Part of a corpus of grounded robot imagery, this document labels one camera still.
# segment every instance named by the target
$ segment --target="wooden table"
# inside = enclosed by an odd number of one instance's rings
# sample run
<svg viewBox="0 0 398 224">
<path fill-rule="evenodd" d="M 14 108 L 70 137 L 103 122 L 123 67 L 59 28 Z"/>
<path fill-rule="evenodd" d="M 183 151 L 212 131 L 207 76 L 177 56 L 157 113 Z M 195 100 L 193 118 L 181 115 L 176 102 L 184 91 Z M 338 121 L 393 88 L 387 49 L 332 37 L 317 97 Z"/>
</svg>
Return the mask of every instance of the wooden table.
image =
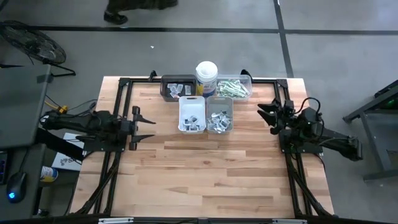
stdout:
<svg viewBox="0 0 398 224">
<path fill-rule="evenodd" d="M 119 78 L 104 77 L 96 110 L 113 110 Z M 288 79 L 288 84 L 297 110 L 307 97 L 304 81 Z M 139 143 L 137 151 L 122 154 L 112 216 L 294 217 L 285 157 L 277 136 L 269 133 L 270 127 L 256 112 L 258 103 L 274 99 L 271 85 L 255 84 L 249 101 L 234 103 L 234 130 L 228 135 L 181 134 L 178 103 L 165 102 L 159 85 L 133 86 L 130 105 L 140 106 L 141 114 L 157 124 L 139 123 L 139 134 L 155 136 Z M 83 161 L 71 212 L 97 187 L 103 157 L 103 152 L 96 152 Z M 319 158 L 304 154 L 303 164 L 308 187 L 333 213 Z M 298 195 L 304 211 L 300 190 Z"/>
</svg>

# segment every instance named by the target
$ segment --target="yellow label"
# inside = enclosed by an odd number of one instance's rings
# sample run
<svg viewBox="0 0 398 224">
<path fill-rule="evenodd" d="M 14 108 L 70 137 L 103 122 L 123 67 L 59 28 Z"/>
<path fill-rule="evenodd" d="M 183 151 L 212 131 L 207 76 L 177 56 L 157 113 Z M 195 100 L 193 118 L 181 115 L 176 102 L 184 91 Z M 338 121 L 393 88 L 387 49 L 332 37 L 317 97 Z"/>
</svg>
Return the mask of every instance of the yellow label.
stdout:
<svg viewBox="0 0 398 224">
<path fill-rule="evenodd" d="M 54 177 L 45 176 L 40 179 L 41 182 L 52 183 L 55 181 Z"/>
<path fill-rule="evenodd" d="M 197 84 L 197 96 L 203 95 L 203 85 Z"/>
</svg>

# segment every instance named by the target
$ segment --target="concrete floor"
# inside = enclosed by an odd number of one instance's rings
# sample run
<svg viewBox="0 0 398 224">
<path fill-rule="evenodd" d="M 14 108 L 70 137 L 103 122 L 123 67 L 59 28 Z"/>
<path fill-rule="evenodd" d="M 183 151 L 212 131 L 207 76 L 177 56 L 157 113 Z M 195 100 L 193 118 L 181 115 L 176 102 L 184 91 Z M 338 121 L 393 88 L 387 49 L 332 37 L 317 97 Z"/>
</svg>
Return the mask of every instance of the concrete floor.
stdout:
<svg viewBox="0 0 398 224">
<path fill-rule="evenodd" d="M 280 0 L 286 29 L 398 30 L 395 0 Z M 0 20 L 28 24 L 109 26 L 106 0 L 12 0 Z M 132 27 L 278 28 L 272 0 L 180 0 L 164 11 L 126 12 Z M 255 77 L 286 77 L 279 34 L 46 32 L 66 51 L 64 66 L 76 77 L 55 79 L 48 94 L 77 105 L 96 98 L 105 75 L 193 73 L 202 60 L 220 73 L 248 69 Z M 341 118 L 397 79 L 398 36 L 287 35 L 294 77 L 322 103 L 326 127 L 359 136 L 365 160 L 351 162 L 325 150 L 326 175 L 335 213 L 345 218 L 398 222 L 398 180 L 364 183 L 378 171 L 361 123 Z M 28 65 L 23 53 L 0 40 L 0 63 Z M 67 206 L 68 189 L 57 189 L 52 215 Z"/>
</svg>

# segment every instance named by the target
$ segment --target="clear plastic bin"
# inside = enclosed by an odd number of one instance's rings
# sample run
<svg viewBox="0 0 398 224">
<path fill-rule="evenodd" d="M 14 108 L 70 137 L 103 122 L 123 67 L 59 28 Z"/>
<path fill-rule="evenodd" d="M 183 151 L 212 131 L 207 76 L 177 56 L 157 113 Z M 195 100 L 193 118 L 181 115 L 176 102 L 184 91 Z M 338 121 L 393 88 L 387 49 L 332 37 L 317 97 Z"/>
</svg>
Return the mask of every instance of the clear plastic bin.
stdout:
<svg viewBox="0 0 398 224">
<path fill-rule="evenodd" d="M 207 114 L 206 114 L 206 125 L 207 119 L 211 118 L 211 114 L 219 113 L 221 111 L 226 111 L 226 114 L 231 117 L 230 124 L 228 128 L 222 133 L 218 133 L 216 130 L 209 129 L 207 126 L 207 131 L 211 134 L 228 134 L 233 130 L 234 126 L 234 101 L 231 97 L 222 96 L 209 96 L 207 98 Z"/>
<path fill-rule="evenodd" d="M 217 96 L 228 96 L 224 95 L 223 92 L 220 91 L 220 82 L 222 81 L 228 81 L 228 80 L 239 80 L 240 84 L 242 84 L 242 91 L 246 89 L 248 91 L 246 96 L 243 97 L 232 97 L 234 101 L 246 101 L 250 98 L 252 95 L 252 85 L 251 85 L 251 77 L 249 75 L 218 75 L 217 78 L 217 89 L 216 89 L 216 95 Z"/>
<path fill-rule="evenodd" d="M 182 96 L 179 99 L 180 114 L 178 129 L 184 134 L 201 134 L 206 129 L 206 100 L 202 96 Z M 202 128 L 196 131 L 184 129 L 184 121 L 191 116 L 198 118 L 197 124 Z"/>
</svg>

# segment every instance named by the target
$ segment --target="white plastic bin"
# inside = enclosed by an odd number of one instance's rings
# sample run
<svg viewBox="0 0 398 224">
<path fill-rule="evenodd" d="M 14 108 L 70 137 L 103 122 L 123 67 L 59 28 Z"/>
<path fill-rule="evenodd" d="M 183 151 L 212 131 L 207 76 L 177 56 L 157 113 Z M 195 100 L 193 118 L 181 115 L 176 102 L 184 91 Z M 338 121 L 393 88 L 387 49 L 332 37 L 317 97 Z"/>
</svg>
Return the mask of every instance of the white plastic bin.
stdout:
<svg viewBox="0 0 398 224">
<path fill-rule="evenodd" d="M 202 96 L 183 96 L 179 99 L 180 114 L 178 129 L 184 134 L 201 134 L 206 129 L 206 101 Z M 197 124 L 202 128 L 198 131 L 184 130 L 184 120 L 191 116 L 198 118 Z"/>
</svg>

